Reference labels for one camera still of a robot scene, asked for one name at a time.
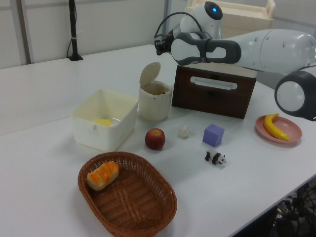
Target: bread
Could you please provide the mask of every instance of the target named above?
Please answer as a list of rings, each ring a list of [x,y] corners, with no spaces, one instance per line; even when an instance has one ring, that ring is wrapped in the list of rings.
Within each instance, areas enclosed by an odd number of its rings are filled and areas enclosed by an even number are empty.
[[[96,191],[104,189],[119,175],[119,166],[114,161],[105,162],[100,167],[88,173],[88,185]]]

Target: red apple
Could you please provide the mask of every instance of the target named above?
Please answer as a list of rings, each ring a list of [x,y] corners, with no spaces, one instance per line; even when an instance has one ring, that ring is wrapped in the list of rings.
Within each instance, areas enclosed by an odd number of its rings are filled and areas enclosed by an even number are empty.
[[[166,138],[164,136],[164,132],[159,128],[149,129],[145,136],[145,143],[149,149],[152,150],[160,150]]]

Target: toy cube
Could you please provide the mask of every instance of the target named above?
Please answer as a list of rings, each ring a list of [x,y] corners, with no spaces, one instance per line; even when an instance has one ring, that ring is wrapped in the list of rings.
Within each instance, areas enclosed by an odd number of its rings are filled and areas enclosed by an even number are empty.
[[[217,147],[222,141],[224,131],[225,130],[223,128],[211,124],[204,130],[203,142]]]

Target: wicker basket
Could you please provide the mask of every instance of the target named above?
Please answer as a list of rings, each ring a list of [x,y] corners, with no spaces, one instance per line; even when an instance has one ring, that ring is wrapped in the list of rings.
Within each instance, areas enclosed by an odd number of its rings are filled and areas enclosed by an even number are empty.
[[[119,175],[105,189],[95,191],[88,186],[87,175],[108,161],[119,165]],[[152,237],[177,210],[171,185],[147,160],[132,153],[93,157],[81,168],[78,185],[94,215],[116,237]]]

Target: banana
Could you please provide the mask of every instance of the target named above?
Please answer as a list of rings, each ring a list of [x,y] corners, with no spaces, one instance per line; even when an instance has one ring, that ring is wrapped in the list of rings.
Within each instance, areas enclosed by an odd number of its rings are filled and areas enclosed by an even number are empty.
[[[266,115],[263,125],[266,128],[266,130],[277,139],[289,141],[290,138],[288,137],[288,135],[285,132],[283,132],[281,129],[276,127],[273,123],[273,119],[277,116],[279,116],[279,113]]]

